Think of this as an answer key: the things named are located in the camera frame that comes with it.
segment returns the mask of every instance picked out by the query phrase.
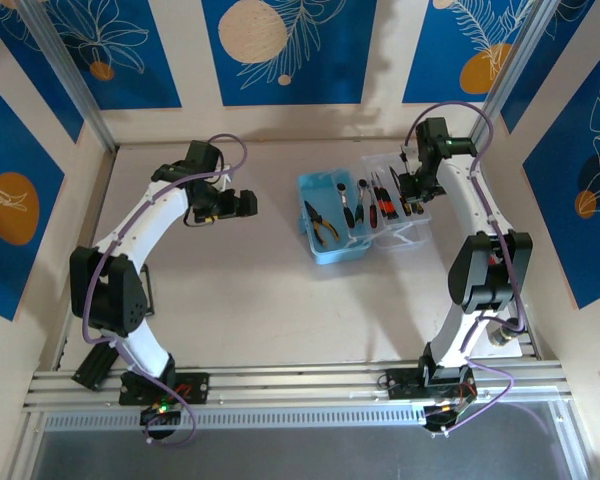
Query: blue plastic toolbox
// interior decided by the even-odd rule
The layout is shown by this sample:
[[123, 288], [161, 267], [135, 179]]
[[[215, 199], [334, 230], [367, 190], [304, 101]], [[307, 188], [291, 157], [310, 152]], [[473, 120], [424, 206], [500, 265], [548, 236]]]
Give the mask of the blue plastic toolbox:
[[[349, 207], [355, 211], [358, 203], [358, 188], [348, 170], [336, 169], [298, 177], [302, 212], [299, 226], [302, 233], [308, 234], [311, 252], [318, 265], [356, 260], [364, 256], [371, 246], [369, 227], [366, 223], [358, 224], [353, 229], [347, 227], [340, 194], [336, 189], [338, 183], [345, 184]], [[336, 241], [325, 227], [319, 227], [320, 235], [325, 240], [326, 246], [322, 246], [318, 242], [305, 208], [305, 201], [309, 202], [319, 215], [333, 225], [338, 231], [340, 240]]]

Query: vent grille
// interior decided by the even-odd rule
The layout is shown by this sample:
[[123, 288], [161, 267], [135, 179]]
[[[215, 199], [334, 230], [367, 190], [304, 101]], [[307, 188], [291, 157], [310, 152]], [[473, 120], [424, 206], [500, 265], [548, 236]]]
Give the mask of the vent grille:
[[[47, 417], [45, 431], [135, 430], [140, 414], [135, 411], [53, 413]], [[408, 405], [387, 407], [268, 408], [268, 409], [199, 409], [198, 428], [307, 428], [419, 425], [425, 423], [422, 407]], [[185, 415], [176, 428], [191, 428]], [[152, 429], [173, 429], [164, 425]]]

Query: needle-nose pliers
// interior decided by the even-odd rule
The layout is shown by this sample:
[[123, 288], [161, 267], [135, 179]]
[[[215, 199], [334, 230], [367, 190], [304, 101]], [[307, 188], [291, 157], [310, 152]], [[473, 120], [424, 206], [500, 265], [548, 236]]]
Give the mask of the needle-nose pliers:
[[318, 214], [316, 209], [313, 208], [311, 204], [309, 204], [309, 202], [307, 202], [306, 200], [304, 202], [304, 206], [307, 209], [307, 213], [309, 214], [309, 220], [311, 220], [311, 223], [313, 224], [313, 234], [315, 235], [316, 240], [318, 240], [320, 245], [322, 245], [323, 247], [327, 246], [327, 242], [320, 235], [321, 225], [327, 230], [329, 230], [333, 235], [333, 238], [335, 238], [336, 242], [338, 242], [340, 240], [340, 235], [338, 235], [338, 231], [335, 228], [333, 228], [333, 225], [331, 225], [329, 222], [323, 219], [322, 216]]

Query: robotic arm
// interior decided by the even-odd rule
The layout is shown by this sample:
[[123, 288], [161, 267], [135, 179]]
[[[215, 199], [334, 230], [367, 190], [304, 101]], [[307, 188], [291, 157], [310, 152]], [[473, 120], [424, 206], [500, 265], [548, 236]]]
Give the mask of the robotic arm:
[[[420, 165], [409, 168], [405, 141], [401, 157], [407, 173], [399, 175], [401, 194], [410, 203], [428, 202], [448, 194], [466, 240], [449, 270], [453, 304], [447, 318], [437, 336], [426, 345], [417, 371], [387, 371], [387, 383], [392, 385], [389, 396], [462, 397], [463, 385], [472, 382], [468, 357], [487, 326], [483, 320], [501, 324], [490, 337], [494, 344], [503, 345], [524, 331], [519, 293], [532, 242], [529, 234], [516, 232], [495, 207], [471, 139], [452, 138], [443, 118], [424, 120], [417, 125], [416, 135]], [[521, 318], [497, 318], [514, 300]], [[430, 411], [426, 428], [446, 432], [471, 401], [465, 397], [463, 406], [455, 411], [438, 412], [442, 418]]]
[[[71, 304], [74, 315], [82, 317], [88, 301], [89, 283], [103, 254], [108, 254], [97, 279], [90, 302], [89, 326], [99, 329], [120, 355], [149, 377], [173, 388], [175, 362], [154, 337], [146, 319], [147, 298], [139, 272], [147, 256], [178, 218], [193, 214], [198, 225], [216, 219], [248, 217], [257, 214], [253, 192], [219, 191], [207, 179], [182, 182], [191, 176], [208, 177], [216, 172], [222, 153], [206, 142], [191, 142], [184, 160], [161, 166], [151, 177], [147, 192], [122, 223], [94, 248], [78, 247], [70, 259]], [[222, 175], [224, 161], [217, 177]], [[155, 386], [135, 376], [135, 383], [146, 390]]]

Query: tool organizer tray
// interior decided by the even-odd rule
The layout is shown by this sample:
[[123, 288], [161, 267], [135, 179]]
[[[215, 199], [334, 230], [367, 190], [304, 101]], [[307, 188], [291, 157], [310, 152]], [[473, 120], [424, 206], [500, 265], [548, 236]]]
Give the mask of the tool organizer tray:
[[[401, 172], [404, 165], [398, 154], [373, 155], [362, 158], [362, 166], [357, 171], [335, 169], [324, 172], [309, 173], [298, 177], [301, 217], [298, 220], [302, 233], [308, 234], [309, 246], [318, 265], [356, 260], [364, 256], [371, 245], [379, 248], [409, 248], [423, 244], [431, 238], [428, 223], [431, 216], [425, 205], [422, 214], [413, 212], [407, 216], [400, 203], [400, 194], [389, 167]], [[346, 187], [345, 197], [348, 207], [355, 214], [358, 205], [358, 180], [364, 178], [371, 187], [371, 178], [380, 180], [387, 190], [395, 207], [395, 218], [389, 219], [381, 213], [378, 199], [373, 188], [363, 196], [364, 221], [349, 228], [344, 213], [344, 205], [337, 185]], [[332, 232], [324, 226], [318, 231], [324, 245], [316, 238], [314, 226], [305, 207], [305, 201], [316, 210], [324, 220], [329, 222], [338, 232], [336, 239]], [[377, 227], [370, 224], [370, 206], [377, 209]]]

